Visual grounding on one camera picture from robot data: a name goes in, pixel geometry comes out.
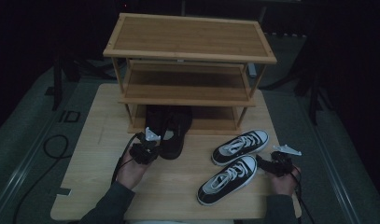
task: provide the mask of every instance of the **black shoe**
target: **black shoe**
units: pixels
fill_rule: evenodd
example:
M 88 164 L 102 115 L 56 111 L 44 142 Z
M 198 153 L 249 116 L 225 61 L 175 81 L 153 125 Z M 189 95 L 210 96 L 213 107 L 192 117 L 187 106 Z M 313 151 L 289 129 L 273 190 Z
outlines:
M 177 159 L 184 146 L 184 137 L 192 124 L 192 110 L 188 105 L 172 105 L 165 123 L 160 156 L 166 160 Z
M 212 162 L 216 165 L 225 166 L 240 156 L 262 151 L 268 141 L 269 135 L 263 130 L 242 133 L 216 148 L 212 154 Z
M 149 128 L 149 130 L 156 135 L 161 136 L 168 110 L 168 105 L 147 105 L 146 128 Z
M 237 158 L 199 188 L 199 203 L 213 205 L 226 195 L 247 185 L 256 171 L 257 161 L 254 157 L 245 155 Z

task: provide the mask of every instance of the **sleeve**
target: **sleeve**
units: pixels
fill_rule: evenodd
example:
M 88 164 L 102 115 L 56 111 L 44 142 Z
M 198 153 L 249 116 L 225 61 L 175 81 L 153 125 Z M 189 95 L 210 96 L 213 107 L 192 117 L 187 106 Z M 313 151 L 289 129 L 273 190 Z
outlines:
M 270 195 L 266 199 L 265 224 L 297 224 L 294 204 L 288 195 Z
M 134 192 L 125 188 L 119 182 L 114 182 L 106 195 L 97 203 L 80 224 L 120 224 L 123 223 L 123 215 L 128 210 L 134 198 Z

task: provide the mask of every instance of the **shoe rack leg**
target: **shoe rack leg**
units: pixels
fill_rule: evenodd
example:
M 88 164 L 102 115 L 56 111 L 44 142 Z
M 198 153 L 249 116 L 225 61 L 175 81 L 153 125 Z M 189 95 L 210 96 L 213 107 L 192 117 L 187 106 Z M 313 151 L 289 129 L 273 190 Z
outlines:
M 242 124 L 243 118 L 245 117 L 245 113 L 247 112 L 247 107 L 243 107 L 242 113 L 240 114 L 238 123 L 236 124 L 236 127 L 240 127 Z
M 260 68 L 260 73 L 256 76 L 256 80 L 254 80 L 253 88 L 251 88 L 250 98 L 252 98 L 254 96 L 254 92 L 256 92 L 256 89 L 258 88 L 258 86 L 260 84 L 261 78 L 262 78 L 263 74 L 265 73 L 265 68 L 266 68 L 266 64 L 262 64 L 261 68 Z
M 125 104 L 126 112 L 128 112 L 129 122 L 131 122 L 131 125 L 134 124 L 134 119 L 132 118 L 131 110 L 129 109 L 129 105 Z
M 111 58 L 111 60 L 113 61 L 114 71 L 116 73 L 117 81 L 120 86 L 120 93 L 123 94 L 122 78 L 120 77 L 120 66 L 118 65 L 118 61 L 116 58 Z

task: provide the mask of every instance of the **human hand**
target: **human hand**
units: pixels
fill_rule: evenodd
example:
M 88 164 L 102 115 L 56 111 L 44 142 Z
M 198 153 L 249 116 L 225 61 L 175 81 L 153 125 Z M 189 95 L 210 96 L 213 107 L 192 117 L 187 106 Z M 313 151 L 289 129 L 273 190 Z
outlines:
M 140 180 L 143 177 L 143 174 L 146 172 L 150 164 L 139 164 L 136 161 L 130 161 L 132 156 L 129 154 L 129 150 L 123 155 L 122 163 L 126 163 L 117 173 L 117 181 L 120 182 L 127 189 L 133 189 L 137 186 Z
M 300 174 L 300 171 L 301 169 L 299 167 L 296 167 L 292 170 L 291 173 L 294 176 L 297 176 Z M 271 174 L 269 172 L 265 172 L 265 174 L 267 174 L 268 177 L 271 179 L 272 192 L 274 194 L 285 194 L 291 196 L 294 193 L 295 187 L 297 186 L 297 180 L 294 179 L 294 176 L 283 175 L 277 177 L 276 175 Z

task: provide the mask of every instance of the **shoelace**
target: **shoelace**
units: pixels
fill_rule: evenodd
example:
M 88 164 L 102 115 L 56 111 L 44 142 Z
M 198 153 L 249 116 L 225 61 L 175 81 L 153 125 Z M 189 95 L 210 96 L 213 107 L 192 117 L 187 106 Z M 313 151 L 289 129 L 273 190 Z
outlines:
M 228 145 L 220 147 L 220 149 L 227 150 L 231 154 L 234 154 L 243 147 L 249 147 L 258 144 L 259 141 L 259 136 L 256 133 L 251 133 L 250 135 L 240 136 Z
M 233 167 L 228 168 L 224 173 L 215 177 L 211 183 L 212 189 L 222 189 L 230 181 L 234 180 L 237 176 L 243 177 L 247 175 L 248 170 L 242 161 L 237 162 Z

